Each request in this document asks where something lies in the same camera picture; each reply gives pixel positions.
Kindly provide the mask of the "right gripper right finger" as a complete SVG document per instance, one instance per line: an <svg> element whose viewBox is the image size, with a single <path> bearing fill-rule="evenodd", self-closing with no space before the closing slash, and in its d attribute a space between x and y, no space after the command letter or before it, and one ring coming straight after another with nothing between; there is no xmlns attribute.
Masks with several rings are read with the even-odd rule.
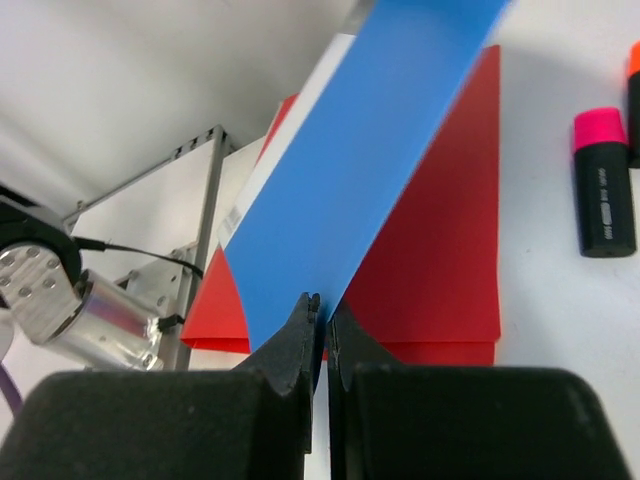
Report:
<svg viewBox="0 0 640 480"><path fill-rule="evenodd" d="M599 398L561 369L414 366L347 305L327 326L335 479L627 479Z"/></svg>

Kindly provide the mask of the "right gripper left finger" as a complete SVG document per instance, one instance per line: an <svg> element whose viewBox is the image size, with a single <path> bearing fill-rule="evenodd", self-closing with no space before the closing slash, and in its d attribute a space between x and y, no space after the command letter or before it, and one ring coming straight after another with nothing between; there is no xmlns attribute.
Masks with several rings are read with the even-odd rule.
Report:
<svg viewBox="0 0 640 480"><path fill-rule="evenodd" d="M320 298L230 370L63 372L28 396L5 479L300 479L311 450Z"/></svg>

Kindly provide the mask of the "blue folder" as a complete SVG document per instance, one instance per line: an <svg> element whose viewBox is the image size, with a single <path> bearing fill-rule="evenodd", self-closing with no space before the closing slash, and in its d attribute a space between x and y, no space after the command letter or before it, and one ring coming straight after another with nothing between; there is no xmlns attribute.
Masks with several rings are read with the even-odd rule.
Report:
<svg viewBox="0 0 640 480"><path fill-rule="evenodd" d="M435 138L503 1L377 1L268 175L223 226L249 344L304 293L335 312Z"/></svg>

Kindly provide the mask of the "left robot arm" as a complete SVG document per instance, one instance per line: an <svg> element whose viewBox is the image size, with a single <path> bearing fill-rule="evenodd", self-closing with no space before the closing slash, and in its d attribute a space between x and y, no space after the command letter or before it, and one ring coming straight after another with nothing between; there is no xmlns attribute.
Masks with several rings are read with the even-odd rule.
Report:
<svg viewBox="0 0 640 480"><path fill-rule="evenodd" d="M84 268L50 209L1 188L1 307L36 345L100 370L159 371L160 315Z"/></svg>

